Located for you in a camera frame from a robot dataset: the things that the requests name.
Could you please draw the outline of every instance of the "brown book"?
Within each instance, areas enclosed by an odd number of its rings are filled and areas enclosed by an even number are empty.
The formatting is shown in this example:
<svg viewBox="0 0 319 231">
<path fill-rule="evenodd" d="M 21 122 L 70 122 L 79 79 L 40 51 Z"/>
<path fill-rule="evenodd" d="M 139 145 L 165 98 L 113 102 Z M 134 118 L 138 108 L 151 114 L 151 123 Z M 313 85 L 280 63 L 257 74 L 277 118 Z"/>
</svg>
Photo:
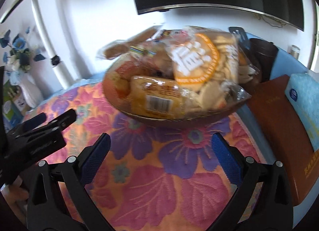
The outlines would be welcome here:
<svg viewBox="0 0 319 231">
<path fill-rule="evenodd" d="M 299 205 L 319 176 L 319 150 L 315 153 L 307 132 L 285 96 L 289 76 L 261 83 L 247 105 L 264 132 L 277 160 L 288 174 L 292 202 Z"/>
</svg>

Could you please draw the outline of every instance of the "tissue box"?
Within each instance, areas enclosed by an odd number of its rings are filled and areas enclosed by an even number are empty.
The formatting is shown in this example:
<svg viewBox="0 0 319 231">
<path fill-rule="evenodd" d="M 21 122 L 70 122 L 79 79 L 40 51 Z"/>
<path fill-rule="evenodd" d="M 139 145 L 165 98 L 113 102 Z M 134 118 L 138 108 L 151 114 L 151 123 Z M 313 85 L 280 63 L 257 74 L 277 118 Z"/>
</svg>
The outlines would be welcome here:
<svg viewBox="0 0 319 231">
<path fill-rule="evenodd" d="M 306 73 L 292 74 L 285 95 L 303 123 L 314 151 L 317 151 L 319 149 L 319 82 Z"/>
</svg>

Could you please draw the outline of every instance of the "floral tablecloth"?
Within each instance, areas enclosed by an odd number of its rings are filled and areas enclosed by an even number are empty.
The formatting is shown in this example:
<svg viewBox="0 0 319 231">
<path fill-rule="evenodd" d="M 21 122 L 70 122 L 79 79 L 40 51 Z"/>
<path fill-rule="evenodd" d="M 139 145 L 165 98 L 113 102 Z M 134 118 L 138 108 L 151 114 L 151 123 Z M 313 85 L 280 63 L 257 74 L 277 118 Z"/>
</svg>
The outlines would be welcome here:
<svg viewBox="0 0 319 231">
<path fill-rule="evenodd" d="M 119 231 L 199 231 L 216 219 L 236 189 L 210 146 L 216 132 L 244 156 L 264 162 L 237 114 L 203 127 L 155 128 L 114 109 L 104 98 L 101 83 L 54 97 L 26 119 L 45 112 L 48 122 L 70 108 L 76 110 L 78 119 L 63 132 L 67 145 L 46 160 L 59 163 L 68 156 L 77 156 L 101 133 L 108 133 L 111 151 L 85 188 Z M 60 187 L 72 217 L 81 221 L 65 185 Z M 250 215 L 260 187 L 256 187 L 242 220 Z"/>
</svg>

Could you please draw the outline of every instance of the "white vase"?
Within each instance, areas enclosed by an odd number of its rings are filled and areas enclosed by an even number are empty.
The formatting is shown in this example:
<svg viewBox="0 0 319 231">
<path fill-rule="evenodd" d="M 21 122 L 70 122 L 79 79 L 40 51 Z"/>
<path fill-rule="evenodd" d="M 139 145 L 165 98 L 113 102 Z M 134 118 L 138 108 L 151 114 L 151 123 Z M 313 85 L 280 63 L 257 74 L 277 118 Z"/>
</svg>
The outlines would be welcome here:
<svg viewBox="0 0 319 231">
<path fill-rule="evenodd" d="M 39 88 L 28 80 L 27 74 L 20 75 L 19 86 L 22 89 L 26 103 L 31 107 L 37 107 L 44 99 Z"/>
</svg>

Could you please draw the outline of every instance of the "plastic bag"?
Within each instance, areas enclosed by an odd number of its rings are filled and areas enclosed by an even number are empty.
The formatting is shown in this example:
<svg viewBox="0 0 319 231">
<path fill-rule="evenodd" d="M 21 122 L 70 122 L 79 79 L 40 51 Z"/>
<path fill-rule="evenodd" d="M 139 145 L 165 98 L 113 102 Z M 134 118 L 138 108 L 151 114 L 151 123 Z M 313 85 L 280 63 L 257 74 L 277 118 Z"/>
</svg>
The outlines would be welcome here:
<svg viewBox="0 0 319 231">
<path fill-rule="evenodd" d="M 232 34 L 164 30 L 122 54 L 106 72 L 103 91 L 113 106 L 142 121 L 219 118 L 250 97 L 238 86 L 238 69 Z"/>
<path fill-rule="evenodd" d="M 238 68 L 238 82 L 239 84 L 246 84 L 253 80 L 255 75 L 260 73 L 250 60 L 247 58 L 243 50 L 238 48 L 239 68 Z"/>
<path fill-rule="evenodd" d="M 137 45 L 154 36 L 161 26 L 151 26 L 141 33 L 127 39 L 116 40 L 98 50 L 96 58 L 113 60 L 121 54 L 127 53 L 131 45 Z"/>
<path fill-rule="evenodd" d="M 189 90 L 196 102 L 188 113 L 216 111 L 229 104 L 231 86 L 238 85 L 238 46 L 226 32 L 188 26 L 187 38 L 166 41 L 178 85 Z"/>
<path fill-rule="evenodd" d="M 130 47 L 130 53 L 146 67 L 156 71 L 154 76 L 174 79 L 173 64 L 162 42 L 145 41 Z"/>
</svg>

